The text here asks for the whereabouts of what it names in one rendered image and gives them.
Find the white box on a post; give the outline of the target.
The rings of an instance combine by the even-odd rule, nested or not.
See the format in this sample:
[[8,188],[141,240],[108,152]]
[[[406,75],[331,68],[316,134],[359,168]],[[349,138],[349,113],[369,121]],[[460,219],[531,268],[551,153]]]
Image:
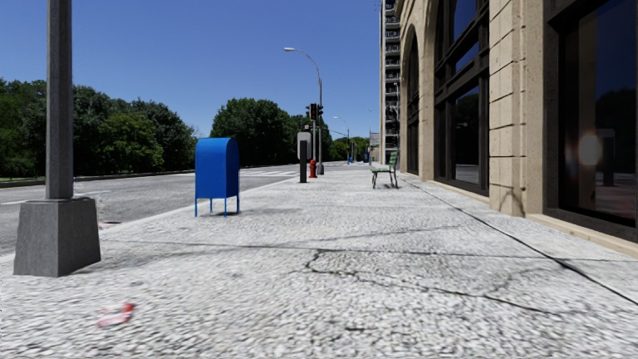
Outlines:
[[312,135],[309,132],[297,133],[297,158],[299,159],[299,178],[301,183],[307,182],[307,162],[312,157]]

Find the green bench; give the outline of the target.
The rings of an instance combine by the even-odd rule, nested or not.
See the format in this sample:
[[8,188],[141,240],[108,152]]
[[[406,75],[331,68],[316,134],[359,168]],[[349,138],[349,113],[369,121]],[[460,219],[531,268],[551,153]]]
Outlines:
[[371,169],[371,173],[372,173],[371,183],[372,183],[373,189],[376,187],[376,181],[377,181],[378,175],[384,174],[384,173],[387,173],[390,177],[390,186],[394,188],[398,187],[398,181],[396,177],[396,166],[397,166],[398,159],[399,159],[398,152],[393,151],[390,153],[390,159],[388,161],[387,166]]

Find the pale stone building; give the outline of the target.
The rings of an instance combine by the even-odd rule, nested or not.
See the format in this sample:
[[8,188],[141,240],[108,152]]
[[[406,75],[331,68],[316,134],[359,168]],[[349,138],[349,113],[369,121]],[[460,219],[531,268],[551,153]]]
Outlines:
[[638,243],[638,0],[396,0],[400,168]]

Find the trees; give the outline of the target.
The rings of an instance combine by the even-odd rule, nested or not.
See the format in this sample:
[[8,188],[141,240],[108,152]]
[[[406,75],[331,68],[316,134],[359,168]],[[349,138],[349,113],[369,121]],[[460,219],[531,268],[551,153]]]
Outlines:
[[233,98],[214,116],[209,136],[236,139],[242,167],[287,165],[298,162],[297,133],[311,123],[273,101]]
[[[0,77],[0,177],[45,173],[46,83]],[[161,102],[112,99],[89,86],[74,88],[75,175],[186,170],[196,138]]]

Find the grey street lamp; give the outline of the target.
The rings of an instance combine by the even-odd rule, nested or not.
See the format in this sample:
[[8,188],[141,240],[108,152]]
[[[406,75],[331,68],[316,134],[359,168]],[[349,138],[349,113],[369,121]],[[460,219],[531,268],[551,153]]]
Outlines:
[[310,108],[310,116],[313,120],[313,127],[316,129],[318,128],[318,131],[315,131],[315,144],[317,146],[317,167],[316,167],[316,174],[317,175],[324,175],[324,166],[323,166],[323,162],[322,162],[322,142],[321,142],[321,117],[322,117],[322,113],[323,113],[323,105],[322,105],[322,81],[321,81],[321,74],[319,71],[319,67],[317,65],[317,63],[312,59],[311,56],[309,56],[307,53],[305,53],[303,50],[301,49],[296,49],[294,47],[284,47],[283,50],[285,52],[300,52],[303,55],[305,55],[314,65],[316,72],[317,72],[317,83],[318,83],[318,89],[319,89],[319,99],[318,102],[314,104],[314,106],[311,106]]
[[333,116],[333,119],[341,120],[346,126],[346,162],[350,163],[350,128],[347,121],[340,116]]

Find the red and white litter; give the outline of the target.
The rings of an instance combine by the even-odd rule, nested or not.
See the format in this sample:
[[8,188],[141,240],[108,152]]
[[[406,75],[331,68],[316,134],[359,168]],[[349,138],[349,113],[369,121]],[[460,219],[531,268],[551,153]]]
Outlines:
[[132,302],[103,307],[96,325],[100,328],[106,328],[125,324],[133,317],[135,307],[136,305]]

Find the grey pole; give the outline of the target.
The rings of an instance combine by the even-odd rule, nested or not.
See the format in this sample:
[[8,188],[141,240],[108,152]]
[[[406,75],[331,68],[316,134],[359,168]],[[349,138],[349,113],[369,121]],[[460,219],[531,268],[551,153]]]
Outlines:
[[96,202],[74,195],[72,0],[47,0],[45,197],[21,204],[13,272],[60,277],[101,260]]

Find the grey balcony tower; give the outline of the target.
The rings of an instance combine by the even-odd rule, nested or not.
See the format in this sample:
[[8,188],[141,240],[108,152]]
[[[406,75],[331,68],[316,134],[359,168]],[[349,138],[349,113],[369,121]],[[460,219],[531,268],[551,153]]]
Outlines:
[[400,149],[400,19],[396,0],[380,1],[380,155]]

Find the blue letter box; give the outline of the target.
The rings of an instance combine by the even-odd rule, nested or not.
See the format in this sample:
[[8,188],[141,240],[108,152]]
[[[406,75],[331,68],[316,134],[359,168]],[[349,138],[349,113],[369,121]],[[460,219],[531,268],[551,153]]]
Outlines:
[[239,212],[239,149],[234,138],[203,138],[195,147],[194,215],[198,216],[198,199],[235,197]]

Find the traffic light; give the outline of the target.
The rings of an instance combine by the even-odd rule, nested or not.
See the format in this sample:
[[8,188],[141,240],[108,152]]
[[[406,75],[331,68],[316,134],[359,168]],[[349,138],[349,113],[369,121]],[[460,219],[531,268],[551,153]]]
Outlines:
[[307,106],[307,114],[310,119],[314,122],[314,126],[318,127],[319,137],[317,142],[317,152],[318,152],[318,162],[322,162],[321,154],[322,154],[322,146],[321,146],[321,116],[323,113],[323,106],[317,103],[311,103]]

